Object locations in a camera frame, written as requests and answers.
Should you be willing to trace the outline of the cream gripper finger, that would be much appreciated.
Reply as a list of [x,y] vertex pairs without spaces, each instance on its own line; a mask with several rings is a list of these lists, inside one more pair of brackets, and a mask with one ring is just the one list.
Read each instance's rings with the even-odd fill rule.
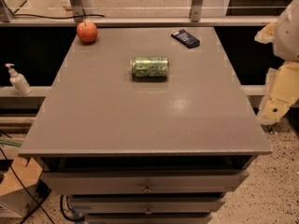
[[274,22],[268,23],[256,34],[254,40],[262,44],[272,43],[274,41],[275,29],[276,24]]
[[257,119],[262,125],[273,125],[299,100],[299,62],[286,61],[279,69],[270,68],[264,89]]

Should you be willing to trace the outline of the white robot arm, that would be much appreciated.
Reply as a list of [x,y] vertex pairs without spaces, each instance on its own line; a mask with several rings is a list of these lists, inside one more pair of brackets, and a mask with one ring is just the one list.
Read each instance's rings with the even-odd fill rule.
[[262,125],[279,122],[299,100],[299,0],[292,0],[276,22],[268,23],[254,40],[273,44],[274,55],[284,63],[270,68],[257,119]]

